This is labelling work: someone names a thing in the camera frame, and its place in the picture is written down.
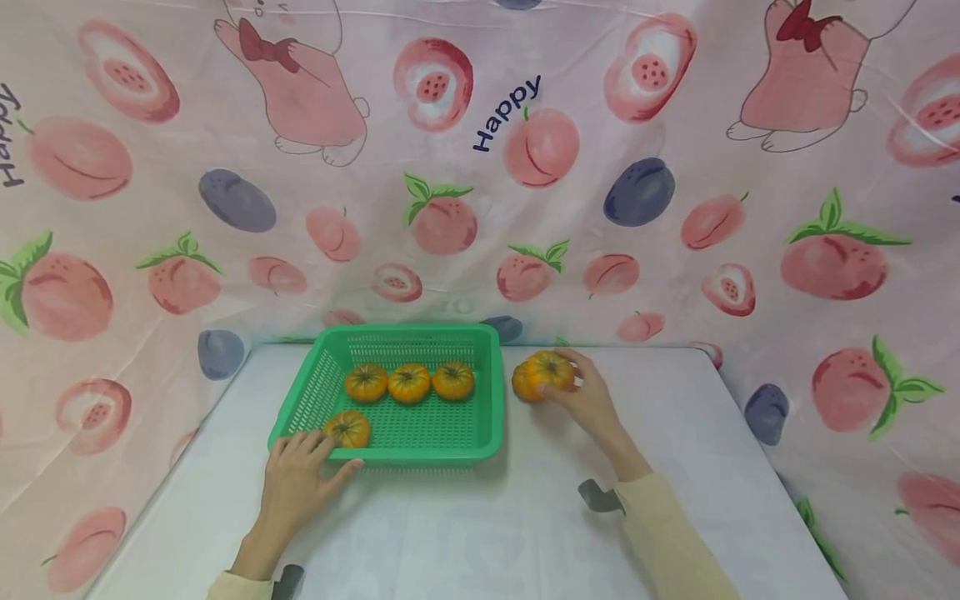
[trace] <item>black clamp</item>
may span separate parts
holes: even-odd
[[[577,488],[580,497],[584,499],[587,508],[595,513],[612,513],[613,511],[623,511],[623,505],[620,504],[620,498],[613,490],[604,492],[597,485],[597,482],[588,479]]]
[[[303,579],[303,567],[299,564],[288,564],[283,567],[280,581],[274,583],[274,593],[270,600],[293,600],[297,595],[297,588]]]

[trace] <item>green plastic basket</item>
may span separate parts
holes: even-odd
[[[404,406],[384,395],[374,404],[347,397],[354,366],[376,363],[391,372],[404,363],[434,371],[447,361],[473,370],[473,394],[462,402],[430,396]],[[370,445],[338,448],[331,460],[370,465],[462,466],[488,459],[503,443],[503,359],[496,330],[485,324],[363,324],[325,330],[307,354],[276,418],[268,446],[297,431],[321,428],[333,415],[357,410],[370,422]]]

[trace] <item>left hand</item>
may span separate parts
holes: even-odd
[[[323,480],[320,467],[335,447],[333,438],[324,438],[319,429],[276,440],[267,460],[260,514],[240,544],[231,573],[255,581],[273,576],[287,544],[363,466],[362,460],[352,460]]]

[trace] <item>pink fabric backdrop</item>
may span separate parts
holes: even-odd
[[[414,320],[699,344],[851,598],[960,588],[960,5],[340,4],[0,9],[0,598],[251,348]]]

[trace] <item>beige sleeve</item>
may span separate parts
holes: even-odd
[[[670,484],[652,473],[616,486],[624,529],[658,600],[738,600],[707,545],[686,520]]]
[[[206,600],[270,600],[273,593],[272,581],[251,581],[224,571],[206,593]]]

